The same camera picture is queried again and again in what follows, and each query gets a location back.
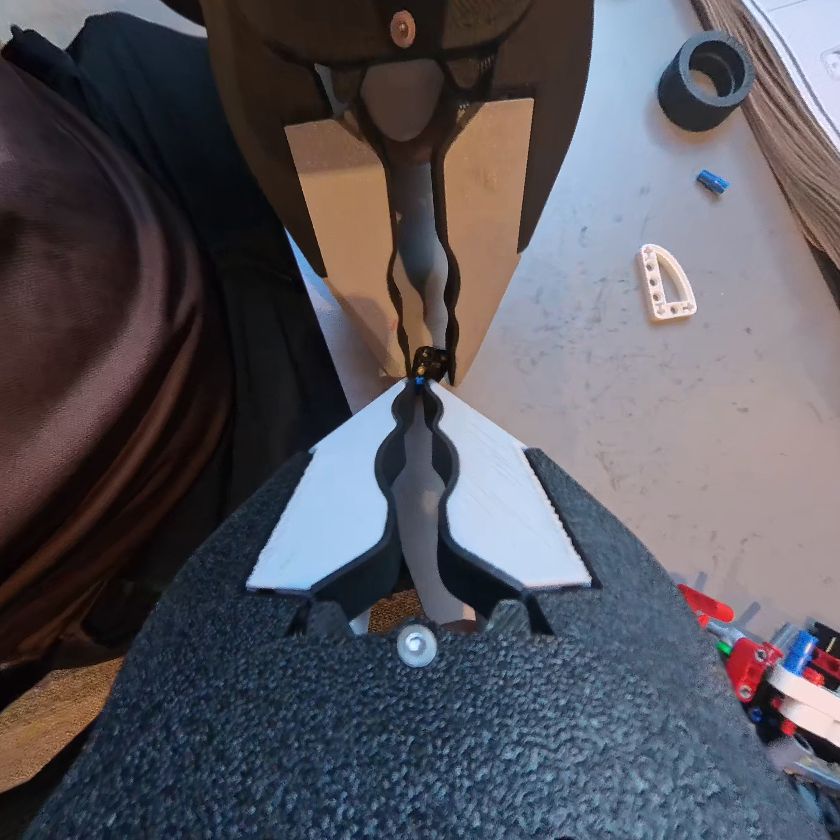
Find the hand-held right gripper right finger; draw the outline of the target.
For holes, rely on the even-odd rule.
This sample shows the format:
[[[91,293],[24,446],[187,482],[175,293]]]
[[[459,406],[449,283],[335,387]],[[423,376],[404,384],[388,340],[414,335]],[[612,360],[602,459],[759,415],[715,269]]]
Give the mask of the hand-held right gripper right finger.
[[[551,634],[538,594],[588,589],[581,553],[531,466],[528,447],[435,381],[423,384],[437,510],[437,572],[449,594],[489,621],[520,604],[530,631]]]

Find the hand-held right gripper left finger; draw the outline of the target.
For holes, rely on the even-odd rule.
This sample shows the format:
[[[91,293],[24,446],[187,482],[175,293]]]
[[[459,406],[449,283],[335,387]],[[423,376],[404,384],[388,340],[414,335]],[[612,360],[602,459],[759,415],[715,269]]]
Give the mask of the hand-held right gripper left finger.
[[[401,380],[311,448],[248,591],[335,602],[347,617],[392,592],[403,561],[392,488],[412,422],[413,383]]]

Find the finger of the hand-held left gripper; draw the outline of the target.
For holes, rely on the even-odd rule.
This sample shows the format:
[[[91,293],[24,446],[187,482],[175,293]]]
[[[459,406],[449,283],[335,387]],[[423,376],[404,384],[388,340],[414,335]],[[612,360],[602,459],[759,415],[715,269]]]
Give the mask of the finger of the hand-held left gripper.
[[[385,168],[353,120],[286,127],[324,282],[386,375],[406,374],[401,315],[390,289],[395,253]]]
[[[532,98],[469,107],[443,154],[437,220],[449,257],[444,304],[452,386],[466,378],[519,266],[532,113]]]

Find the black triangular holed brick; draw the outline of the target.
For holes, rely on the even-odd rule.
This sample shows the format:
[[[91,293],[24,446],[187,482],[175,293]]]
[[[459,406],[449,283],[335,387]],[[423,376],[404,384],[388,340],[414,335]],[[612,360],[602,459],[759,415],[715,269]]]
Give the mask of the black triangular holed brick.
[[[413,357],[411,377],[425,375],[425,382],[441,382],[449,373],[450,356],[446,349],[430,345],[420,346]]]

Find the white curved frame brick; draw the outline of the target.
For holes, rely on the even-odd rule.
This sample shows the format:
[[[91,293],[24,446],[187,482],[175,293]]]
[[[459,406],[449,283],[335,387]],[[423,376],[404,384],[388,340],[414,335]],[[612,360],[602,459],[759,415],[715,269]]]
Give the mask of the white curved frame brick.
[[[637,252],[637,267],[651,322],[690,319],[697,313],[688,276],[669,251],[645,244]]]

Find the grey desk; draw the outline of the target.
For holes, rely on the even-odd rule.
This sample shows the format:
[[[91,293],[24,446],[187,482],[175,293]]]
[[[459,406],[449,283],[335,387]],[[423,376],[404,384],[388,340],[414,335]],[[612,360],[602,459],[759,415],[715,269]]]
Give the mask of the grey desk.
[[[677,128],[656,87],[701,34],[689,2],[595,2],[580,117],[551,194],[461,385],[441,386],[541,449],[679,581],[768,637],[785,622],[838,629],[838,309],[749,130]],[[303,276],[350,408],[447,348],[440,165],[399,161],[442,88],[423,61],[394,71],[385,133],[353,120],[385,168],[406,374],[383,372],[324,279]],[[730,183],[716,196],[696,180]],[[637,252],[669,251],[692,318],[653,323]]]

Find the person's black pants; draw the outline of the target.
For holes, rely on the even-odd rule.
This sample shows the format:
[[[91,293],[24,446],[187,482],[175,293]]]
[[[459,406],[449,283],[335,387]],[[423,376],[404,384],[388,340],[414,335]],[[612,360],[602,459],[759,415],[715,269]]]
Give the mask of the person's black pants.
[[[17,26],[2,60],[78,109],[192,231],[231,363],[213,456],[129,565],[41,658],[2,667],[2,707],[62,665],[121,654],[183,564],[289,459],[350,417],[285,228],[234,139],[203,38],[89,17],[66,49]]]

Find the black toy tyre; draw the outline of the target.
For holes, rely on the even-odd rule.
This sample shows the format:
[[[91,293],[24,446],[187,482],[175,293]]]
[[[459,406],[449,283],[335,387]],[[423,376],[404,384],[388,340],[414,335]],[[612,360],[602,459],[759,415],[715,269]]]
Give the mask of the black toy tyre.
[[[707,31],[688,38],[665,68],[658,103],[674,125],[703,133],[743,105],[754,80],[745,46],[721,31]]]

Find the person's brown shirt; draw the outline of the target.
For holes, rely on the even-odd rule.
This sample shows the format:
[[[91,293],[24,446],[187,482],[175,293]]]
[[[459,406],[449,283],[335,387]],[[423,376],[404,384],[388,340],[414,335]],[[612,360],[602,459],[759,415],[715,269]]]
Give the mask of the person's brown shirt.
[[[2,60],[1,656],[41,658],[224,435],[229,353],[193,233],[77,108]]]

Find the red white toy car model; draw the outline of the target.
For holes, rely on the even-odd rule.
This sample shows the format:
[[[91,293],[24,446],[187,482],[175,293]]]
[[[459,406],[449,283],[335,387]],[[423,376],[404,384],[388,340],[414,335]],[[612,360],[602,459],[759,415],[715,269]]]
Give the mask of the red white toy car model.
[[[715,638],[730,688],[776,768],[838,802],[838,633],[786,623],[770,640],[755,640],[728,605],[684,583],[678,589]]]

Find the open instruction booklet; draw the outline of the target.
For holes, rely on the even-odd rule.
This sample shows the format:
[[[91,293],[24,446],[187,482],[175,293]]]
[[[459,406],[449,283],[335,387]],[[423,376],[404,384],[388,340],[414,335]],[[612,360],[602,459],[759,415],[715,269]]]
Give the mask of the open instruction booklet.
[[[839,301],[838,2],[691,1],[705,30],[739,40],[755,80],[754,138]]]

